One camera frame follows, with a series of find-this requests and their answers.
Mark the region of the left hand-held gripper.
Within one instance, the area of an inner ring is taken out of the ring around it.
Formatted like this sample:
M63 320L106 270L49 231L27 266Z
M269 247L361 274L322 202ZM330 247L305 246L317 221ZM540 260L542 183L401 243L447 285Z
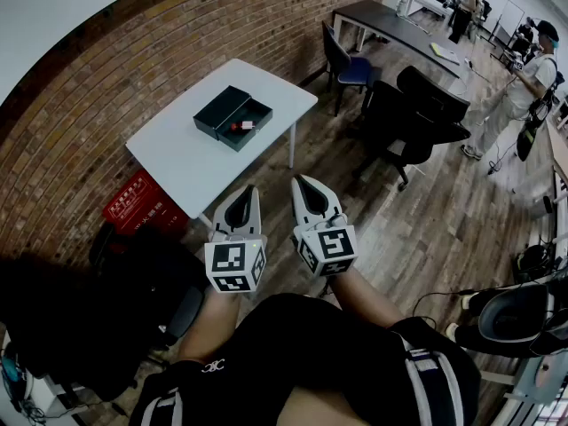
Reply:
M206 275L221 294L255 292L266 267L258 189L243 186L216 209L213 241L204 245Z

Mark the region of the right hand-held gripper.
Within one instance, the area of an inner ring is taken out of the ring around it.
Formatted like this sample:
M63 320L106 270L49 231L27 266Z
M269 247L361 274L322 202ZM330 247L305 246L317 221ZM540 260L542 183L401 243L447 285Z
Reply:
M358 246L354 226L348 224L336 194L301 174L292 178L291 192L297 224L293 242L310 273L331 277L347 272L358 258Z

